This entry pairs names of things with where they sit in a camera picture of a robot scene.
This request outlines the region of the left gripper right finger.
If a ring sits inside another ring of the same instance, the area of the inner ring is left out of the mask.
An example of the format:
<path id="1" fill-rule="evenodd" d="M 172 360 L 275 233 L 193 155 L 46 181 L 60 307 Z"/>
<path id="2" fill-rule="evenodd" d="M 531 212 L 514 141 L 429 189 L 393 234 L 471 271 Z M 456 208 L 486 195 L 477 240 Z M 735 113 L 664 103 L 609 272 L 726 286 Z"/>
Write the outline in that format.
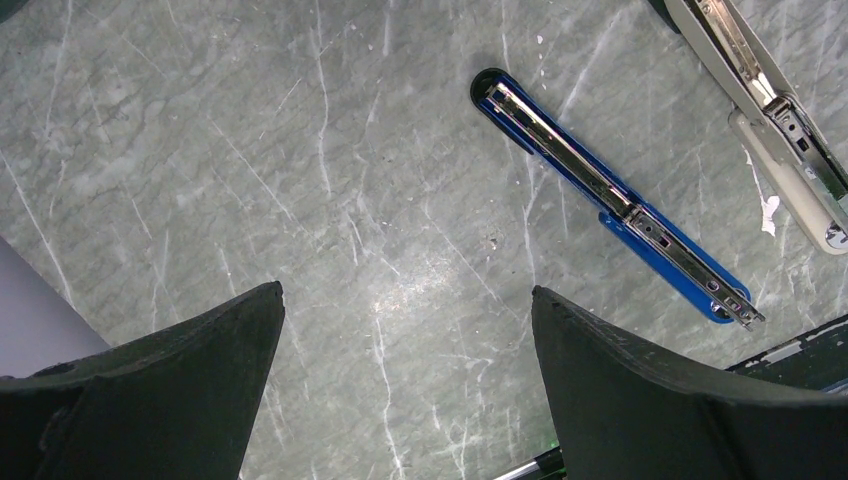
<path id="1" fill-rule="evenodd" d="M 847 394 L 749 378 L 532 292 L 569 479 L 843 479 Z"/>

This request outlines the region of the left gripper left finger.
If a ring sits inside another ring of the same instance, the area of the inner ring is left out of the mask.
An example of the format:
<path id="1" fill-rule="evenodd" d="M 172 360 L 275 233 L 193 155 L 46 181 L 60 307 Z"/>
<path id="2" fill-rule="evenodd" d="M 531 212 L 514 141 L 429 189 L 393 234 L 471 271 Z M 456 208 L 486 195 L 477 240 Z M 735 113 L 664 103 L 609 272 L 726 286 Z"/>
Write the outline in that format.
<path id="1" fill-rule="evenodd" d="M 235 479 L 285 318 L 261 284 L 102 353 L 1 380 L 5 479 Z"/>

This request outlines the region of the blue stapler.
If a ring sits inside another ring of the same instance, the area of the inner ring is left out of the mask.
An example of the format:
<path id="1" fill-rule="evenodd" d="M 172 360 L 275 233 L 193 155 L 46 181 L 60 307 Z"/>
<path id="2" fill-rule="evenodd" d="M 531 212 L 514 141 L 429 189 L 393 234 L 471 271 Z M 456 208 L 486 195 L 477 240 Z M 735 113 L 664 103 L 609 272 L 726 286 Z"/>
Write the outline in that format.
<path id="1" fill-rule="evenodd" d="M 599 210 L 599 221 L 709 320 L 750 329 L 764 315 L 748 288 L 591 153 L 506 71 L 481 70 L 473 105 Z"/>

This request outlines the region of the black beige stapler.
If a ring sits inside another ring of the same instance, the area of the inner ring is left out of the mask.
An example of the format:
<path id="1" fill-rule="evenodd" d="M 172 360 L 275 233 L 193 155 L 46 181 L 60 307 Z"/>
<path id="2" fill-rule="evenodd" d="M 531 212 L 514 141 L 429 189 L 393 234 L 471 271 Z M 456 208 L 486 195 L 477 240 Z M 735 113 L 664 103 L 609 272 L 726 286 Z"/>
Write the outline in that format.
<path id="1" fill-rule="evenodd" d="M 654 1 L 735 108 L 728 123 L 807 238 L 847 252 L 847 172 L 774 58 L 730 1 Z"/>

